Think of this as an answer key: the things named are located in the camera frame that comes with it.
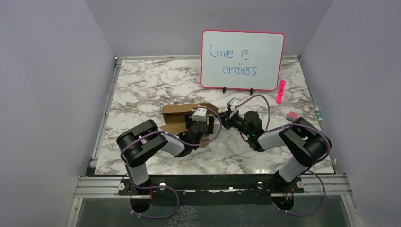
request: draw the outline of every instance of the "pink whiteboard frame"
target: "pink whiteboard frame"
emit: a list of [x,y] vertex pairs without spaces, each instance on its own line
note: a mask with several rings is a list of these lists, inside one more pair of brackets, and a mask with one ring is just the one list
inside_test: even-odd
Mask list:
[[[231,30],[205,30],[202,32],[202,53],[200,56],[200,85],[202,85],[202,87],[204,88],[218,88],[218,89],[223,89],[223,87],[206,87],[202,84],[202,59],[203,59],[203,34],[205,32],[245,32],[245,33],[271,33],[271,34],[281,34],[283,35],[283,47],[281,49],[281,58],[280,58],[280,65],[279,65],[279,73],[277,75],[277,82],[276,82],[276,88],[273,90],[269,90],[269,89],[254,89],[255,91],[274,91],[277,89],[278,85],[279,85],[279,75],[280,75],[280,69],[281,69],[281,60],[283,59],[283,51],[284,51],[284,42],[286,40],[285,35],[282,32],[252,32],[252,31],[231,31]],[[234,89],[234,90],[249,90],[251,88],[240,88],[240,87],[226,87],[226,89]]]

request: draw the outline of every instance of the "marble tabletop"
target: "marble tabletop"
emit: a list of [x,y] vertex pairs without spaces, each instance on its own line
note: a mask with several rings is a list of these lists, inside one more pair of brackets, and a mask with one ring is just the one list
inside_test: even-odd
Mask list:
[[[245,100],[249,91],[204,89],[200,83],[200,60],[123,60],[108,113],[105,132],[96,165],[96,175],[125,174],[120,159],[117,137],[148,119],[164,125],[162,106],[190,103],[213,103],[222,111],[233,97]],[[269,129],[289,123],[286,115],[294,111],[316,128],[316,118],[304,75],[296,58],[283,58],[279,79],[286,81],[281,104],[277,91],[256,92],[264,95],[271,106]],[[256,110],[263,124],[267,122],[267,106],[260,97],[241,107],[240,114]],[[146,162],[149,174],[258,174],[274,173],[291,157],[288,148],[272,148],[255,152],[235,129],[223,128],[219,137],[207,147],[176,158],[159,151]],[[329,157],[316,164],[318,173],[334,173]]]

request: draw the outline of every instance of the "marker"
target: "marker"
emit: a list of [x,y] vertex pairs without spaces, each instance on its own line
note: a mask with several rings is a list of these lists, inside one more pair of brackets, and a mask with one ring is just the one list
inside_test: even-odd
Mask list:
[[286,85],[286,81],[282,79],[280,82],[279,93],[277,94],[277,99],[276,99],[276,103],[278,103],[278,104],[281,103],[281,100],[283,98],[285,85]]

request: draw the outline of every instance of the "cardboard box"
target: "cardboard box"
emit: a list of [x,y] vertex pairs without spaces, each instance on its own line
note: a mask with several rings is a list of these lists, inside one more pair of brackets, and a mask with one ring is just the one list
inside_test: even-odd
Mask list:
[[[166,123],[160,128],[168,133],[178,135],[180,132],[186,132],[185,128],[185,115],[192,113],[192,108],[197,107],[199,105],[209,107],[210,109],[216,111],[218,113],[218,108],[215,107],[211,103],[194,103],[194,104],[183,104],[183,105],[165,105],[163,106],[163,119]],[[207,142],[209,139],[201,139],[201,143]]]

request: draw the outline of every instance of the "white wall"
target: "white wall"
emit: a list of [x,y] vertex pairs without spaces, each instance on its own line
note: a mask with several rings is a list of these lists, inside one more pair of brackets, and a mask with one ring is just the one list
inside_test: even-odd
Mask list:
[[1,226],[65,226],[114,64],[83,0],[1,1]]
[[332,0],[86,0],[119,57],[200,55],[206,29],[276,31],[303,54]]
[[301,65],[366,227],[401,223],[401,1],[334,0]]

